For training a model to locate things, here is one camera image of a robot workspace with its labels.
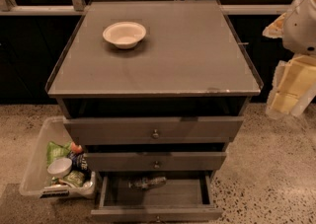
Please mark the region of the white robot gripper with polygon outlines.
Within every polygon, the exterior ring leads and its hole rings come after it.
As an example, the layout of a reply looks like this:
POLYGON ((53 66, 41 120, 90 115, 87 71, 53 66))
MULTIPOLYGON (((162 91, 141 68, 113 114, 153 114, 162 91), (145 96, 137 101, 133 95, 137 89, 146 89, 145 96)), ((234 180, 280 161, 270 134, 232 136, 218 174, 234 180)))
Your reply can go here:
POLYGON ((300 53, 278 63, 266 114, 272 119, 301 116, 316 96, 316 0, 293 0, 262 35, 282 38, 286 49, 300 53))

